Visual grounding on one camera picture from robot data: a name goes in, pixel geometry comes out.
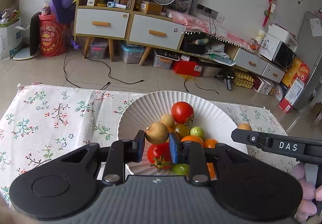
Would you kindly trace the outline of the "person's right hand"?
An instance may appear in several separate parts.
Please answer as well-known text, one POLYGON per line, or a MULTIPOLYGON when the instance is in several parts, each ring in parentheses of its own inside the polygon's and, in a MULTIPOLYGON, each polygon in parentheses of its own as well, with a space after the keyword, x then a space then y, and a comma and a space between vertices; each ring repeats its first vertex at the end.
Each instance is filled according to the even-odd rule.
POLYGON ((317 206, 313 200, 321 201, 321 186, 318 188, 305 178, 304 164, 298 163, 292 170, 291 175, 297 179, 302 187, 302 201, 296 213, 296 219, 300 223, 305 223, 309 217, 317 214, 317 206))

